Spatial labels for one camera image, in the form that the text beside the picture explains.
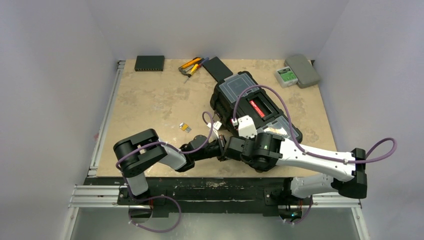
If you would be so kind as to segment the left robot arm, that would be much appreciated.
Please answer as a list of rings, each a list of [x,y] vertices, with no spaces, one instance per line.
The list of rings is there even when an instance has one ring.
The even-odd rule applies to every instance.
[[[160,163],[176,172],[186,172],[195,166],[196,161],[218,158],[224,159],[227,143],[223,135],[209,141],[209,137],[197,135],[187,144],[176,148],[162,141],[157,132],[150,128],[118,141],[113,146],[117,158],[116,168],[120,170],[129,186],[129,197],[138,205],[149,199],[149,186],[145,171]]]

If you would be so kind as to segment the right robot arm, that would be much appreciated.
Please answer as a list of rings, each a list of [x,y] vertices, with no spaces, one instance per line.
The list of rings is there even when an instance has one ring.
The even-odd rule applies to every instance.
[[[224,147],[223,155],[262,172],[275,166],[315,171],[316,175],[290,177],[284,183],[280,196],[288,204],[311,195],[332,192],[351,199],[367,197],[365,166],[359,164],[356,158],[356,154],[360,157],[365,155],[363,149],[356,148],[353,152],[320,149],[318,152],[324,157],[302,152],[294,141],[281,135],[262,132],[254,138],[232,136]]]

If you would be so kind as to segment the black tool box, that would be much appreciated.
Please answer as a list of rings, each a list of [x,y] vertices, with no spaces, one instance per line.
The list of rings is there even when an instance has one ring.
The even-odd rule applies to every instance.
[[[238,128],[233,126],[234,107],[240,93],[246,88],[257,85],[248,71],[220,80],[214,87],[210,106],[217,113],[222,126],[233,136],[238,136]],[[257,132],[270,132],[291,139],[288,118],[263,88],[254,87],[245,92],[237,105],[236,118],[250,116]]]

